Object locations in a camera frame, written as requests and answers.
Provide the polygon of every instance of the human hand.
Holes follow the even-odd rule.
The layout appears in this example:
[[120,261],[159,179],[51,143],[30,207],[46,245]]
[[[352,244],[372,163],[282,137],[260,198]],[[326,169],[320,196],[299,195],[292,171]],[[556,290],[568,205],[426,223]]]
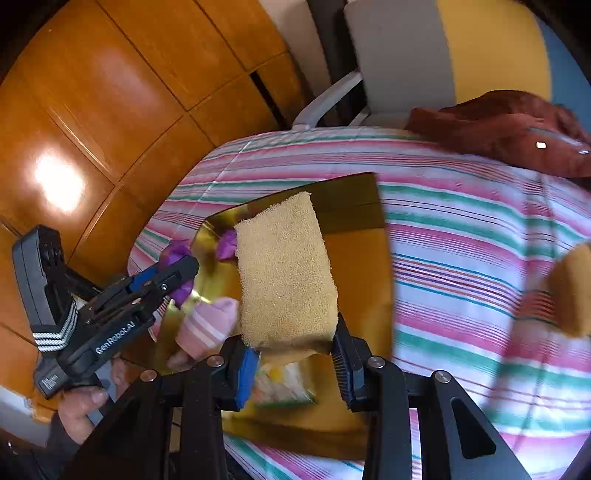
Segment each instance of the human hand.
[[[113,359],[111,379],[116,387],[117,398],[129,387],[126,374],[125,362],[121,358]],[[78,445],[84,443],[94,429],[94,425],[86,415],[102,407],[107,398],[109,398],[107,391],[99,387],[80,387],[64,393],[57,413],[64,430]]]
[[80,387],[64,393],[57,414],[68,436],[78,445],[82,445],[94,429],[87,414],[102,407],[107,398],[107,391],[99,387]]
[[189,370],[196,363],[197,361],[191,358],[187,352],[180,349],[169,357],[166,361],[166,367],[175,372],[184,372]]

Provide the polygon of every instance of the purple object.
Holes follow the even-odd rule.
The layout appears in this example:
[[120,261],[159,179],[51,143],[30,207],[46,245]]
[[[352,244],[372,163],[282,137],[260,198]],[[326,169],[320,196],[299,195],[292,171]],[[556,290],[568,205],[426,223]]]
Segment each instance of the purple object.
[[236,254],[238,234],[234,229],[227,230],[217,243],[216,257],[218,260],[229,260]]
[[[190,240],[171,240],[168,246],[160,253],[158,260],[158,271],[162,271],[166,267],[179,261],[181,258],[190,257],[191,248],[189,247]],[[191,295],[193,289],[193,280],[189,280],[181,285],[178,289],[170,294],[176,305],[181,306],[185,300]]]

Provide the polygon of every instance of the white wall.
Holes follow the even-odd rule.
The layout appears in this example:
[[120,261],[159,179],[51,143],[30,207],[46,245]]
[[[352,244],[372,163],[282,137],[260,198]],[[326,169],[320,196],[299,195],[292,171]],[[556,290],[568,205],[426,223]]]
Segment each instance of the white wall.
[[259,2],[283,36],[314,96],[324,92],[330,86],[329,71],[306,0]]
[[32,412],[25,397],[0,387],[0,429],[34,445],[45,446],[49,425],[33,420]]

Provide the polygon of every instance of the yellow sponge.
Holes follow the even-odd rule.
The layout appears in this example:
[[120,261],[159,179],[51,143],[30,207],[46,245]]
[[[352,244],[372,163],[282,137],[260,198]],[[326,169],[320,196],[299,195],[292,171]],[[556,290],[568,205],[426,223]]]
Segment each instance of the yellow sponge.
[[548,276],[556,321],[567,335],[591,333],[591,248],[581,244],[566,254]]
[[236,225],[242,338],[260,351],[328,353],[337,290],[308,192]]

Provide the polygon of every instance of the striped bedspread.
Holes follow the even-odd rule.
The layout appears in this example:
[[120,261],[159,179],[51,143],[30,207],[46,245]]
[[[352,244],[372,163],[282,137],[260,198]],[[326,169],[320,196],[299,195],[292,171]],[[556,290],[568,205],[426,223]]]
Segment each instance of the striped bedspread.
[[[565,179],[381,128],[275,132],[209,154],[138,237],[129,272],[204,218],[279,190],[374,171],[395,270],[393,360],[450,371],[534,479],[559,478],[591,430],[591,344],[554,326],[545,276],[591,236],[591,195]],[[420,478],[417,418],[413,477]],[[361,479],[362,465],[227,437],[254,478]]]

